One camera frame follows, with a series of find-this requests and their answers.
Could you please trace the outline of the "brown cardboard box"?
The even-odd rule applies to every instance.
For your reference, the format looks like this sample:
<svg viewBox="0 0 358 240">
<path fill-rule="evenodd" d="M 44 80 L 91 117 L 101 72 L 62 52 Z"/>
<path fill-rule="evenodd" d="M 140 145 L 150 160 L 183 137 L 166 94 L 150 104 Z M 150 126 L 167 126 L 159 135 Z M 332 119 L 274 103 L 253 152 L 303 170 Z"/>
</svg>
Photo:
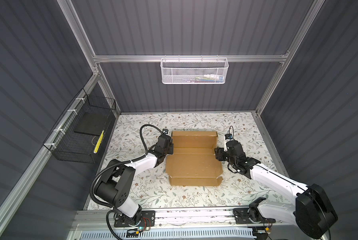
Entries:
<svg viewBox="0 0 358 240">
<path fill-rule="evenodd" d="M 171 186 L 218 187 L 223 181 L 222 163 L 216 159 L 218 133 L 173 131 L 173 155 L 165 172 Z"/>
</svg>

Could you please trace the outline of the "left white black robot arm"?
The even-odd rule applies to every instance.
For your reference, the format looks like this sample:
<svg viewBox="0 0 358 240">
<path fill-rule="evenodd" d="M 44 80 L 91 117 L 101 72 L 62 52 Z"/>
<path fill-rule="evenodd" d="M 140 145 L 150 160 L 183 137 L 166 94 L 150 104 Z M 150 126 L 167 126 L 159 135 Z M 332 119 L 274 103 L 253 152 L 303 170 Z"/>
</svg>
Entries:
<svg viewBox="0 0 358 240">
<path fill-rule="evenodd" d="M 112 160 L 94 178 L 89 189 L 91 199 L 102 206 L 122 214 L 134 225 L 142 218 L 142 208 L 129 196 L 134 177 L 159 166 L 173 154 L 173 139 L 162 134 L 147 154 L 134 160 Z"/>
</svg>

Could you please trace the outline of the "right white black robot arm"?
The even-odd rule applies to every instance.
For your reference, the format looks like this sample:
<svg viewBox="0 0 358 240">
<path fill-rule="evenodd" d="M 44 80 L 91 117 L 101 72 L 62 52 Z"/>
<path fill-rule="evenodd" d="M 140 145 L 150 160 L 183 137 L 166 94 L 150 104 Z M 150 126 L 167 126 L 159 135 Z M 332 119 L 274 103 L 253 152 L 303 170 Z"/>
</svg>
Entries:
<svg viewBox="0 0 358 240">
<path fill-rule="evenodd" d="M 215 148 L 214 151 L 218 161 L 228 163 L 230 172 L 255 180 L 289 201 L 284 204 L 265 197 L 257 198 L 250 203 L 246 213 L 252 223 L 279 220 L 298 226 L 308 237 L 317 240 L 329 233 L 338 221 L 339 217 L 321 186 L 294 181 L 271 170 L 259 160 L 247 157 L 242 144 L 232 134 L 226 134 L 224 147 Z"/>
</svg>

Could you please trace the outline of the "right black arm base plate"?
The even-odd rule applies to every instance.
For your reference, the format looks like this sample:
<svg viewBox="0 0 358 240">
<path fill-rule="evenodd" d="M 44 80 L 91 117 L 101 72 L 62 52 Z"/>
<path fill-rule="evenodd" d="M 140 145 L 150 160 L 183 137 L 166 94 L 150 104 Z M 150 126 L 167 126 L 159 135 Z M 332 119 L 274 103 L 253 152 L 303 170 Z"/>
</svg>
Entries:
<svg viewBox="0 0 358 240">
<path fill-rule="evenodd" d="M 249 207 L 234 208 L 233 215 L 237 224 L 274 224 L 275 219 L 264 218 L 258 210 Z"/>
</svg>

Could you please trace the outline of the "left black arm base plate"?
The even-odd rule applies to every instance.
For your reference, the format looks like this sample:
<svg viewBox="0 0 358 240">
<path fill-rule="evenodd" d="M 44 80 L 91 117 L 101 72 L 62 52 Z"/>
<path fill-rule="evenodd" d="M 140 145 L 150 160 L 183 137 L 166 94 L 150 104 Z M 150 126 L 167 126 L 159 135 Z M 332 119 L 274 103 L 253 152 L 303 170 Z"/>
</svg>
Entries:
<svg viewBox="0 0 358 240">
<path fill-rule="evenodd" d="M 113 226 L 115 228 L 126 228 L 126 227 L 154 227 L 155 225 L 155 214 L 156 211 L 142 210 L 137 212 L 134 217 L 128 217 L 125 214 L 116 215 Z"/>
</svg>

